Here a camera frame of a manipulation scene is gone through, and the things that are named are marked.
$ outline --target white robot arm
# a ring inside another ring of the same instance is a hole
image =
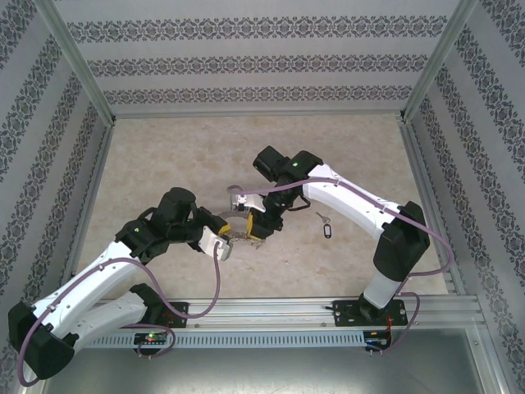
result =
[[[150,208],[138,219],[128,222],[113,241],[88,267],[51,295],[31,306],[20,302],[9,312],[9,340],[21,350],[27,332],[44,312],[51,308],[39,328],[30,338],[25,362],[41,378],[50,378],[62,370],[73,355],[94,339],[128,324],[147,318],[155,320],[161,313],[162,302],[157,293],[145,284],[131,287],[122,297],[103,306],[94,307],[116,284],[140,270],[131,263],[102,264],[119,258],[147,264],[166,252],[169,244],[187,243],[197,251],[226,260],[232,245],[225,232],[227,222],[197,208],[195,196],[181,188],[166,193],[158,208]],[[100,267],[82,281],[88,271]],[[56,305],[57,297],[66,289],[71,291]]]
[[[276,186],[286,186],[312,178],[332,180],[330,183],[304,182],[301,186],[270,192],[266,196],[242,195],[240,192],[234,195],[233,201],[243,208],[240,204],[241,199],[247,200],[251,197],[247,233],[256,239],[265,239],[275,230],[280,231],[283,227],[281,215],[286,210],[307,208],[308,199],[324,203],[356,222],[378,241],[374,255],[377,270],[361,296],[361,310],[370,319],[380,314],[430,245],[427,233],[394,218],[383,209],[388,208],[424,225],[421,208],[413,202],[402,206],[377,197],[344,179],[320,158],[306,151],[301,151],[290,159],[268,146],[257,156],[253,165],[269,181],[276,182]],[[352,190],[378,202],[382,209],[367,202]],[[307,205],[292,208],[298,197]]]

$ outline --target beige floor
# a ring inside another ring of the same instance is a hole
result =
[[[372,193],[405,204],[418,193],[394,116],[209,117],[119,120],[80,259],[85,267],[123,224],[157,206],[173,186],[191,190],[213,213],[229,209],[225,188],[269,186],[252,167],[268,144],[292,157],[308,150],[339,174]],[[315,212],[331,219],[333,237],[322,235]],[[313,202],[286,213],[281,233],[256,250],[240,241],[221,263],[221,297],[356,296],[374,272],[376,242],[360,227]],[[212,260],[187,245],[172,245],[149,265],[171,298],[208,298],[214,290]],[[437,268],[434,249],[415,270]],[[109,297],[144,282],[137,274]],[[446,293],[442,276],[418,278],[407,289]]]

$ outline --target wall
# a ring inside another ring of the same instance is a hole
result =
[[[457,0],[63,0],[117,115],[400,110]]]
[[[413,118],[464,284],[525,392],[525,13],[479,2]]]
[[[29,0],[0,1],[0,393],[8,310],[56,289],[107,132]]]

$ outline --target keychain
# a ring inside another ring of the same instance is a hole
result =
[[[331,238],[330,218],[327,216],[322,216],[319,212],[316,212],[316,215],[320,217],[322,222],[324,223],[324,226],[322,227],[322,232],[324,233],[325,238],[330,239]]]

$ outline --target red wire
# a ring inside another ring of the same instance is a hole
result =
[[[386,316],[386,326],[387,326],[386,331],[389,333],[389,336],[388,338],[386,338],[386,340],[389,341],[392,338],[392,319],[390,315]]]

